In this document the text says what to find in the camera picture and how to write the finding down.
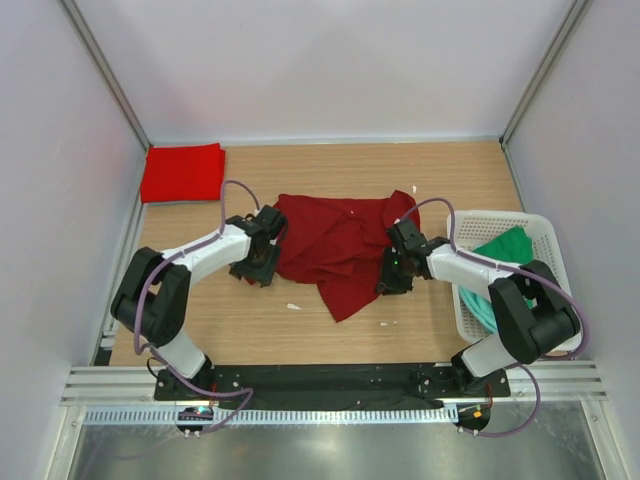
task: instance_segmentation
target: wooden tabletop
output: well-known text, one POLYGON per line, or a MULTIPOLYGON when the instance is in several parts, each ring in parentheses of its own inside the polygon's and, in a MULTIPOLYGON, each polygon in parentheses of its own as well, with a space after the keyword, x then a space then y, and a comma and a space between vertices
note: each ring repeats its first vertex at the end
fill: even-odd
MULTIPOLYGON (((415 186, 418 201, 441 196, 460 210, 520 210, 497 142, 233 147, 226 177, 247 183, 270 205, 280 193, 384 198, 395 189, 413 194, 415 186)), ((227 216, 253 208, 244 190, 227 188, 227 216)), ((426 206, 421 217, 428 238, 446 234, 446 207, 426 206)), ((140 245, 180 246, 219 223, 219 203, 151 206, 140 245)), ((186 324, 214 364, 448 361, 466 345, 456 331, 451 286, 434 280, 415 280, 413 292, 380 297, 335 323, 314 285, 276 276, 260 289, 223 269, 192 288, 186 324)), ((120 328, 111 365, 145 360, 120 328)))

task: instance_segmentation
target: teal cloth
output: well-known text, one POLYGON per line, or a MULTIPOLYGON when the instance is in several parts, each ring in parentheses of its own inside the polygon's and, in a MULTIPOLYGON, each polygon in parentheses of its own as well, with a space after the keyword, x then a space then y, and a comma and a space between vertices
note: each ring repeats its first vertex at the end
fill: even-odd
MULTIPOLYGON (((474 252, 502 262, 527 264, 533 260, 533 244, 522 227, 513 227, 507 230, 489 243, 476 248, 474 252)), ((458 291, 471 314, 489 332, 495 333, 497 331, 496 317, 493 314, 491 302, 465 288, 460 288, 458 291)))

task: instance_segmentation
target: white plastic basket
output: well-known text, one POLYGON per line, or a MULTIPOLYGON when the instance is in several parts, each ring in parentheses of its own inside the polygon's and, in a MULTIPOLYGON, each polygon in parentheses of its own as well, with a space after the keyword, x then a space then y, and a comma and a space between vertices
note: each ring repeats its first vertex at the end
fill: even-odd
MULTIPOLYGON (((564 269, 562 255, 551 222, 540 215, 520 212, 500 212, 491 210, 456 210, 456 244, 473 250, 495 237, 520 226, 531 238, 533 256, 545 262, 555 275, 562 289, 571 294, 567 272, 564 269)), ((447 233, 451 227, 451 216, 447 218, 447 233)), ((453 285, 453 308, 456 326, 460 336, 469 343, 475 343, 489 336, 489 332, 476 320, 460 300, 458 287, 453 285)), ((556 350, 574 350, 580 343, 581 334, 567 340, 556 350)))

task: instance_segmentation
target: folded red cloth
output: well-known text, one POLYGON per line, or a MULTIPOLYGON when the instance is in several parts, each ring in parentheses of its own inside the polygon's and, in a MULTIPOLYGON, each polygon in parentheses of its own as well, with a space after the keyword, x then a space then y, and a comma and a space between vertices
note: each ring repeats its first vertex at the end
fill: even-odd
MULTIPOLYGON (((387 228, 416 204, 395 191, 379 200, 313 198, 281 194, 275 207, 289 222, 277 272, 315 283, 336 322, 373 302, 382 254, 391 246, 387 228)), ((416 210, 411 219, 420 227, 416 210)))
POLYGON ((224 163, 218 143, 151 147, 140 185, 142 203, 219 200, 224 163))

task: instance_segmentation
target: white wall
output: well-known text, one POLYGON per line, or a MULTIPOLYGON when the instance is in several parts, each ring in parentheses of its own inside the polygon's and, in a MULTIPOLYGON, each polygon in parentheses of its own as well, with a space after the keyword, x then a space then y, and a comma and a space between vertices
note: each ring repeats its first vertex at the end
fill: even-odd
POLYGON ((528 211, 555 225, 595 358, 639 458, 640 3, 596 1, 510 150, 528 211))
POLYGON ((152 142, 493 136, 570 0, 78 0, 152 142))
POLYGON ((143 152, 56 2, 3 3, 0 65, 0 477, 30 479, 93 352, 143 152))

